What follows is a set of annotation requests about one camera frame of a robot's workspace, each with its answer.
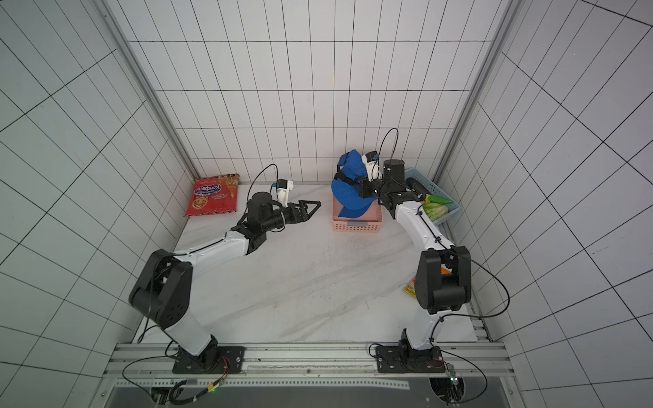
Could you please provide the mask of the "blue baseball cap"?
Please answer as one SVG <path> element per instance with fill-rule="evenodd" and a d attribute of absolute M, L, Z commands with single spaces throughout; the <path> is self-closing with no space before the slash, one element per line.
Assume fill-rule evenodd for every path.
<path fill-rule="evenodd" d="M 352 150 L 340 156 L 331 183 L 334 197 L 342 206 L 340 219 L 358 219 L 372 206 L 374 198 L 361 198 L 363 182 L 368 180 L 367 167 L 362 155 Z"/>

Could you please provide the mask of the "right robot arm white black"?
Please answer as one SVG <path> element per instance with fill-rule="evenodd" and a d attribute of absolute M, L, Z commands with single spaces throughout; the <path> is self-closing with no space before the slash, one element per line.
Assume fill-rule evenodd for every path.
<path fill-rule="evenodd" d="M 461 317 L 471 299 L 469 251 L 455 246 L 435 228 L 427 215 L 429 190 L 414 178 L 405 178 L 404 161 L 363 158 L 365 177 L 356 182 L 362 198 L 374 197 L 421 250 L 414 292 L 422 308 L 404 329 L 396 347 L 385 348 L 407 372 L 443 372 L 447 364 L 435 340 L 448 317 Z"/>

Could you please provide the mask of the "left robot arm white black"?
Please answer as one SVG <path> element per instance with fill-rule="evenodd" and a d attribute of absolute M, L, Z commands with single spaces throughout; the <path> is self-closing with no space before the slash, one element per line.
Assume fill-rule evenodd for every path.
<path fill-rule="evenodd" d="M 257 192 L 238 223 L 221 238 L 180 253 L 159 249 L 146 261 L 129 304 L 178 344 L 175 373 L 214 372 L 228 357 L 226 348 L 190 312 L 193 283 L 209 270 L 258 250 L 269 232 L 310 220 L 321 207 L 319 201 L 289 202 L 285 189 L 279 197 Z"/>

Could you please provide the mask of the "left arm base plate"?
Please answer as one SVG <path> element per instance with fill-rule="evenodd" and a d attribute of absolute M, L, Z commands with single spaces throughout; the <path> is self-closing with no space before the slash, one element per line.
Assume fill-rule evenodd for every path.
<path fill-rule="evenodd" d="M 209 345 L 200 355 L 181 349 L 172 372 L 178 375 L 238 374 L 244 362 L 245 347 Z"/>

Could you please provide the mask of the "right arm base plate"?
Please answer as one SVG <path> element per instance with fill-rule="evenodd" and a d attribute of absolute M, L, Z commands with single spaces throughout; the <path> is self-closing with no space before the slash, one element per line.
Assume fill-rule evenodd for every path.
<path fill-rule="evenodd" d="M 368 350 L 382 374 L 429 374 L 444 373 L 447 364 L 442 360 L 439 348 L 414 350 L 408 345 L 384 346 L 374 344 Z"/>

